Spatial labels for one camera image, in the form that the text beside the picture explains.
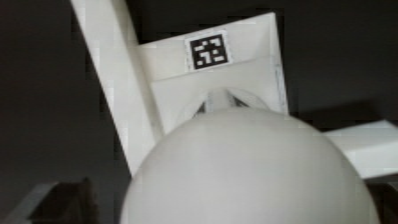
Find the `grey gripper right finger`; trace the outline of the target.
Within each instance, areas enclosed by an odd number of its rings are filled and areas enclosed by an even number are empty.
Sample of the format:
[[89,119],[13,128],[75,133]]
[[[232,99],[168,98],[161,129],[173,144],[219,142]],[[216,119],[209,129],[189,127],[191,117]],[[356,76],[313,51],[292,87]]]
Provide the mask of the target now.
[[398,224],[398,182],[370,184],[381,224]]

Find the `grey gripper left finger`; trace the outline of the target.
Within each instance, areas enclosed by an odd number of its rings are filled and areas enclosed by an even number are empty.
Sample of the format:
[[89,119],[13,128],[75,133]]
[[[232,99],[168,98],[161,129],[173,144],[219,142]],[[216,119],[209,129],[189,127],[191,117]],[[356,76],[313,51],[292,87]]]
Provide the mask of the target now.
[[91,180],[38,184],[0,224],[100,224]]

